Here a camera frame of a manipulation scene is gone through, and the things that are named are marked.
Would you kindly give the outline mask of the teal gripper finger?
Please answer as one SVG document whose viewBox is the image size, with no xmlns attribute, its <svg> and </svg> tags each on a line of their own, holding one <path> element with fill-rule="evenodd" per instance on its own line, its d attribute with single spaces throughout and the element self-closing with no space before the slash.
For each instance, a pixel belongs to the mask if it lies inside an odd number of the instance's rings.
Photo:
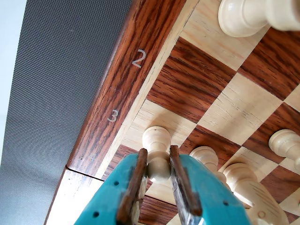
<svg viewBox="0 0 300 225">
<path fill-rule="evenodd" d="M 124 157 L 81 212 L 76 225 L 136 225 L 147 187 L 145 148 Z"/>
<path fill-rule="evenodd" d="M 249 225 L 242 203 L 201 162 L 170 146 L 171 182 L 183 225 Z"/>
</svg>

